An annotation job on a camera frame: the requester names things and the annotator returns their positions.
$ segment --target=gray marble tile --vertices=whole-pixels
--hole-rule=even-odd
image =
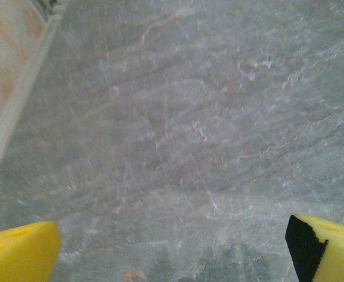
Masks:
[[[344,223],[344,1],[72,1],[0,167],[50,281],[297,281],[292,213]]]

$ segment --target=stain on wall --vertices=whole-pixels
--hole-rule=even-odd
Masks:
[[[0,0],[0,115],[44,28],[44,20],[29,1]]]

